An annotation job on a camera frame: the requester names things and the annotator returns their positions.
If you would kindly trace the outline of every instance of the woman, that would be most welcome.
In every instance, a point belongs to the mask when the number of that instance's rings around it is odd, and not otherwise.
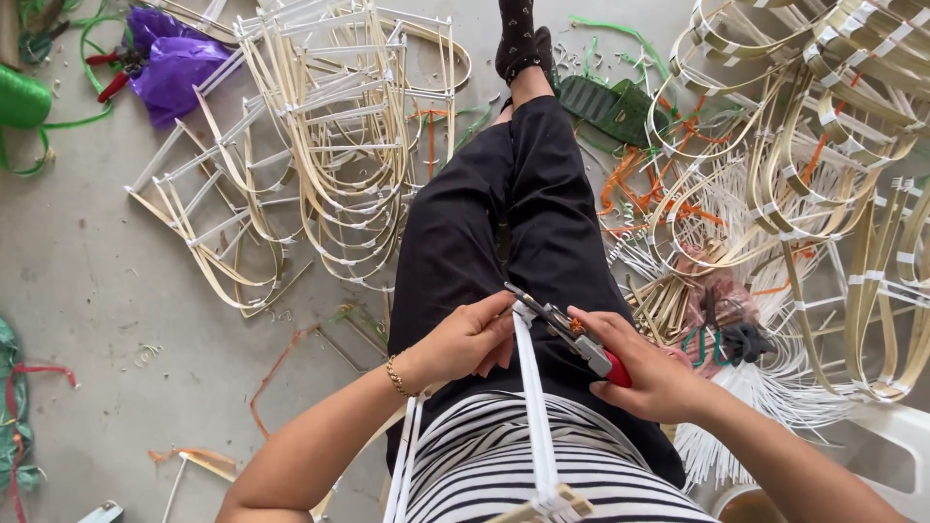
[[[520,361],[512,317],[503,314],[514,298],[499,291],[505,280],[567,307],[631,375],[631,389],[598,381],[534,322],[559,477],[593,504],[586,521],[713,521],[678,490],[681,460],[656,422],[710,431],[792,521],[903,521],[856,476],[662,355],[631,326],[572,128],[547,81],[549,32],[534,33],[532,0],[499,5],[496,68],[511,101],[411,206],[391,361],[274,434],[232,485],[217,521],[308,521],[406,398],[446,381],[424,405],[407,521],[482,522],[530,500]],[[511,230],[506,275],[494,247],[501,219]],[[389,467],[399,431],[399,424],[389,431]]]

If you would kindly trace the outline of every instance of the purple plastic bag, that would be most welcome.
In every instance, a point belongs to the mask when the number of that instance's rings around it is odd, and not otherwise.
[[[133,47],[149,51],[149,63],[129,86],[145,103],[153,127],[166,127],[199,106],[199,86],[230,57],[226,47],[157,9],[131,7],[126,25]]]

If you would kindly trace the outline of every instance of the woman's right hand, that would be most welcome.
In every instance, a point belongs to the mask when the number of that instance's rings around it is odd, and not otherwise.
[[[623,316],[588,313],[577,307],[568,307],[568,313],[580,320],[630,373],[629,389],[611,382],[591,384],[591,392],[603,401],[644,420],[675,424],[698,422],[711,406],[730,396],[716,383],[662,354]]]

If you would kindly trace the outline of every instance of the red-handled pliers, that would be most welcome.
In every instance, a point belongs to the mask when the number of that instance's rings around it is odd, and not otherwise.
[[[109,100],[117,91],[129,82],[129,78],[135,78],[142,73],[142,61],[145,57],[135,49],[126,47],[117,47],[116,50],[108,55],[95,55],[87,57],[84,62],[87,65],[102,65],[105,63],[119,63],[123,69],[116,74],[116,77],[110,82],[105,89],[97,96],[97,101],[104,103]]]
[[[572,352],[587,361],[588,367],[595,374],[623,388],[633,386],[630,373],[627,372],[627,368],[623,366],[623,363],[610,351],[593,342],[588,337],[585,328],[573,327],[571,318],[560,311],[558,307],[551,303],[540,305],[529,294],[509,282],[504,282],[504,287],[515,294],[517,300],[526,305],[534,314],[546,320],[546,323],[549,324],[549,333],[565,340]]]

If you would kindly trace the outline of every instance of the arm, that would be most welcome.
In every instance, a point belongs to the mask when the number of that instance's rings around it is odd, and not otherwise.
[[[513,321],[498,314],[513,303],[500,292],[463,305],[426,338],[398,355],[393,369],[415,393],[434,382],[483,376],[506,367]],[[219,523],[297,523],[323,500],[366,441],[404,403],[385,366],[369,371],[272,435],[226,493]]]
[[[881,496],[788,429],[714,382],[663,355],[622,316],[569,314],[596,334],[626,366],[633,387],[591,384],[602,400],[662,423],[689,422],[719,439],[791,521],[903,522]]]

